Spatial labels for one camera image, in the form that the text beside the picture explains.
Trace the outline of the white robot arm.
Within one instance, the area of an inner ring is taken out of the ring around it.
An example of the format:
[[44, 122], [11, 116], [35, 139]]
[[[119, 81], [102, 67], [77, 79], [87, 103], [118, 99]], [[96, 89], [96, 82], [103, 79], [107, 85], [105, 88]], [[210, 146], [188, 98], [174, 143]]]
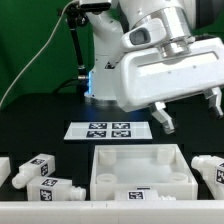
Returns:
[[167, 133], [175, 130], [165, 112], [170, 101], [202, 94], [221, 118], [224, 42], [194, 36], [213, 23], [224, 0], [81, 0], [93, 28], [94, 67], [85, 99], [147, 108]]

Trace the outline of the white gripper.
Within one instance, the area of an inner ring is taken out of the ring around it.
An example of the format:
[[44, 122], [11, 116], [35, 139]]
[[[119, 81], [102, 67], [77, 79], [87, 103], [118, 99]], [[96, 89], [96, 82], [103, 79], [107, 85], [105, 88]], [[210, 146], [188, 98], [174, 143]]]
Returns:
[[166, 134], [175, 131], [164, 102], [202, 93], [209, 112], [224, 117], [221, 108], [224, 86], [224, 44], [220, 38], [196, 41], [186, 55], [162, 58], [156, 48], [127, 54], [114, 69], [114, 92], [126, 112], [149, 106], [151, 115]]

